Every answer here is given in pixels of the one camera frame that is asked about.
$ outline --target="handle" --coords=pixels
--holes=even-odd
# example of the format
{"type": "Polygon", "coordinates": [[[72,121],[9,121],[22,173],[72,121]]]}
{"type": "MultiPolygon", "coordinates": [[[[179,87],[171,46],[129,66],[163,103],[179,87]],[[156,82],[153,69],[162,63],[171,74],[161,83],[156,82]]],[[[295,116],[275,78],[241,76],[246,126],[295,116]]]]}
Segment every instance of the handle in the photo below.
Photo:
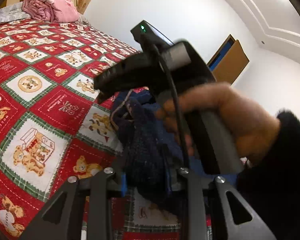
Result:
{"type": "Polygon", "coordinates": [[[185,114],[192,139],[207,174],[234,174],[243,170],[233,137],[212,111],[185,114]]]}

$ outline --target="navy blue fabric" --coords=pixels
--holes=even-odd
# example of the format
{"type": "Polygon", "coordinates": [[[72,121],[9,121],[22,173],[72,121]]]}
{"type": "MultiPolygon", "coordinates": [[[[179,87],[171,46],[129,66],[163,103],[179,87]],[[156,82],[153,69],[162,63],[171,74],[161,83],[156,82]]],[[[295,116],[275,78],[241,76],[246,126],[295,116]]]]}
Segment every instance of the navy blue fabric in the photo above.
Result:
{"type": "MultiPolygon", "coordinates": [[[[124,171],[127,183],[137,187],[144,198],[175,213],[173,209],[167,208],[167,200],[171,196],[171,167],[168,163],[173,158],[174,163],[182,164],[180,146],[175,142],[173,134],[166,131],[163,122],[155,118],[154,112],[160,106],[148,90],[132,92],[124,106],[117,109],[128,93],[120,92],[111,109],[111,118],[117,125],[116,134],[126,158],[124,171]]],[[[205,174],[201,161],[194,157],[190,157],[190,168],[200,176],[215,177],[205,174]]],[[[236,176],[225,177],[235,184],[236,176]]]]}

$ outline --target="cable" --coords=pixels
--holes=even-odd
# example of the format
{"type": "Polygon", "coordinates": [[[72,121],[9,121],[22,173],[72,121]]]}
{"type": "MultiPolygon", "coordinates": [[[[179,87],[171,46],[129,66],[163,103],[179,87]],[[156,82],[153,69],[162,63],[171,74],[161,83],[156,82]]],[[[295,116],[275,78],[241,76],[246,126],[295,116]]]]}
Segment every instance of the cable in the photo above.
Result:
{"type": "Polygon", "coordinates": [[[172,78],[172,75],[171,75],[171,71],[168,68],[165,60],[161,56],[158,48],[155,45],[153,45],[153,48],[154,48],[154,52],[158,56],[160,65],[161,65],[163,71],[165,72],[165,74],[167,76],[167,81],[168,81],[168,84],[169,84],[169,87],[170,87],[170,90],[171,90],[173,104],[174,104],[175,111],[176,111],[178,134],[179,134],[179,138],[180,138],[180,146],[181,146],[182,155],[183,155],[183,164],[184,164],[184,168],[189,168],[189,155],[188,155],[188,150],[187,150],[187,146],[186,146],[185,131],[184,131],[184,128],[182,126],[182,113],[181,113],[181,110],[180,110],[177,89],[176,89],[176,86],[174,84],[174,81],[173,81],[173,78],[172,78]]]}

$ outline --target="black sleeve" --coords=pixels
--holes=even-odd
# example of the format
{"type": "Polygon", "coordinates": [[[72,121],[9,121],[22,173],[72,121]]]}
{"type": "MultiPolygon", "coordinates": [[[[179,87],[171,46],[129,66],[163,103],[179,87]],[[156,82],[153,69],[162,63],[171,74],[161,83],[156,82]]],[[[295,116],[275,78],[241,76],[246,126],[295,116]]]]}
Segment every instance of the black sleeve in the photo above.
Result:
{"type": "Polygon", "coordinates": [[[239,174],[237,189],[278,239],[300,239],[300,121],[291,112],[278,119],[276,142],[258,166],[239,174]]]}

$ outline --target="screw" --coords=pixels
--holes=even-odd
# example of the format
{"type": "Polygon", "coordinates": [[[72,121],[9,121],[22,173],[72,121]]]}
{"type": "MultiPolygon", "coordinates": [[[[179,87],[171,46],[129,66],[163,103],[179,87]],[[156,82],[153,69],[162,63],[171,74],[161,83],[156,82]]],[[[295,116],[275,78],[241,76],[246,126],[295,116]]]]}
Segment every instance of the screw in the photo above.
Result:
{"type": "Polygon", "coordinates": [[[77,181],[77,177],[76,176],[71,176],[68,178],[68,182],[69,183],[75,183],[77,181]]]}
{"type": "Polygon", "coordinates": [[[224,177],[222,177],[222,176],[218,176],[218,177],[216,177],[216,181],[218,182],[218,183],[225,183],[226,182],[226,179],[224,178],[224,177]]]}
{"type": "Polygon", "coordinates": [[[107,168],[105,168],[105,169],[103,170],[103,172],[104,172],[105,174],[111,174],[111,173],[113,173],[113,168],[107,167],[107,168]]]}
{"type": "Polygon", "coordinates": [[[180,173],[182,173],[182,174],[188,174],[189,170],[188,170],[188,168],[180,168],[180,173]]]}

